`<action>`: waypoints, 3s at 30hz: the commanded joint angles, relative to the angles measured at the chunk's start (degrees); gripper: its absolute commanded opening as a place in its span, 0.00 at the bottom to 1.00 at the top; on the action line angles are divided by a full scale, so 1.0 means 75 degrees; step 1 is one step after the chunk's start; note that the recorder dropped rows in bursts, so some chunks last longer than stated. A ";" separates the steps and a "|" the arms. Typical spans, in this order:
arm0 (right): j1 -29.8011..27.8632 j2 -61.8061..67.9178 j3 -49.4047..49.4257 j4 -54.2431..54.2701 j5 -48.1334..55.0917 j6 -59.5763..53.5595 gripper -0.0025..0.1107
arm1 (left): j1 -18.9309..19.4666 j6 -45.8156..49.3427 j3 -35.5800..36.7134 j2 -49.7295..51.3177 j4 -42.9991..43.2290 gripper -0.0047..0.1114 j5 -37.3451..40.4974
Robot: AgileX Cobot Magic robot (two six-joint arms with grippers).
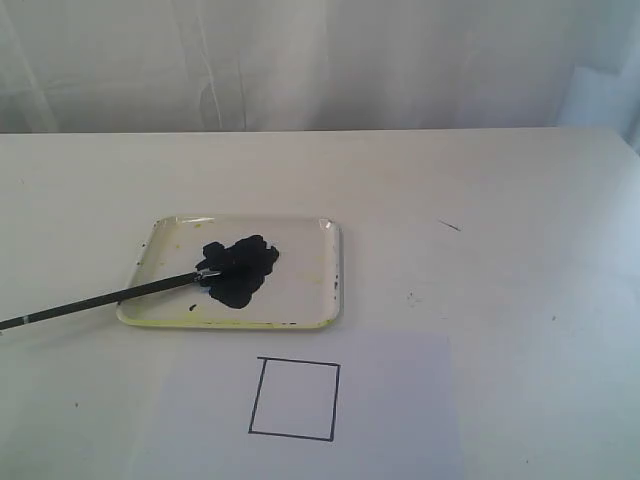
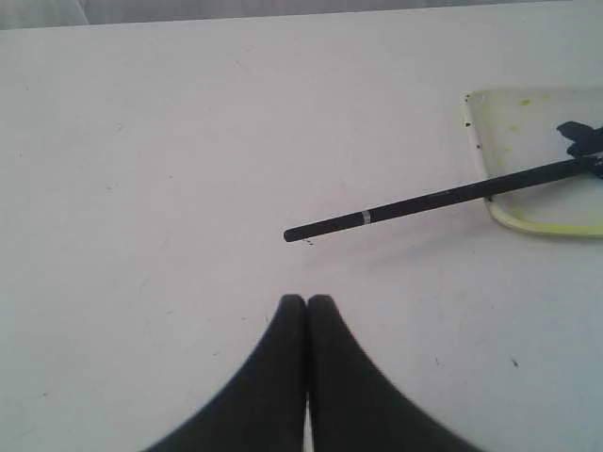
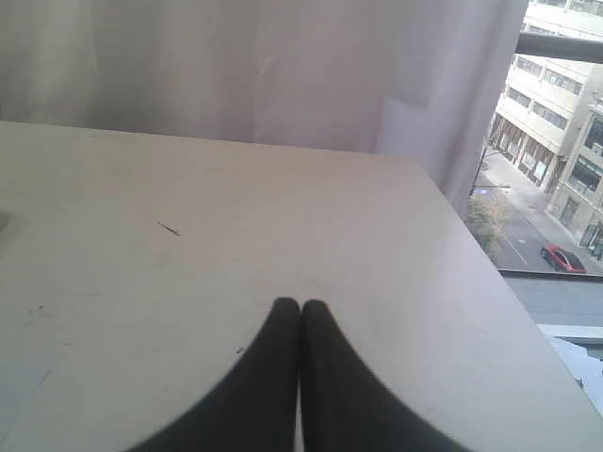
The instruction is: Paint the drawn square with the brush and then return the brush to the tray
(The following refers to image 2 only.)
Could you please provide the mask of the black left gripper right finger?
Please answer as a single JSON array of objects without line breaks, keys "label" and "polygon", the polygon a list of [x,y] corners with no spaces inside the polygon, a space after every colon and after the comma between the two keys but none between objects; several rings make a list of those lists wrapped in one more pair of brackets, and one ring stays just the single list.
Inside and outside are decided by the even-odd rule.
[{"label": "black left gripper right finger", "polygon": [[474,451],[406,398],[355,340],[333,298],[307,303],[316,451]]}]

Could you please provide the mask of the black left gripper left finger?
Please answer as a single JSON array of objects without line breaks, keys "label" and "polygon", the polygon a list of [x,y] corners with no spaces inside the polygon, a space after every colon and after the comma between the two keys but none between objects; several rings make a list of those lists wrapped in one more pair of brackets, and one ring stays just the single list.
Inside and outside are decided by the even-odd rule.
[{"label": "black left gripper left finger", "polygon": [[306,305],[283,296],[257,346],[213,398],[151,451],[302,451]]}]

